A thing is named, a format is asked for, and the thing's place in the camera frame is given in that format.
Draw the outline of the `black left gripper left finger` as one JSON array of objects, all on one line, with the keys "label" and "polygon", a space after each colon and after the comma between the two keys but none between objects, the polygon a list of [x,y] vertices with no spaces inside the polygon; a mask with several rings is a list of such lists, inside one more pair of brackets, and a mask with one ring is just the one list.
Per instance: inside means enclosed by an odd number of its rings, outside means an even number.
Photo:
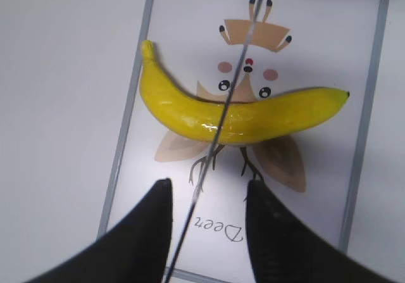
[{"label": "black left gripper left finger", "polygon": [[32,282],[161,282],[172,218],[172,183],[161,179],[107,234]]}]

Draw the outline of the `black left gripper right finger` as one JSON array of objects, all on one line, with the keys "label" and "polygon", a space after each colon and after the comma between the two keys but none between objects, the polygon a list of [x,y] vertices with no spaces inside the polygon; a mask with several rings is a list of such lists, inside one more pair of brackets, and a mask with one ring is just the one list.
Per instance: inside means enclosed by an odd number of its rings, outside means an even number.
[{"label": "black left gripper right finger", "polygon": [[256,282],[388,282],[305,226],[267,188],[247,187],[246,240]]}]

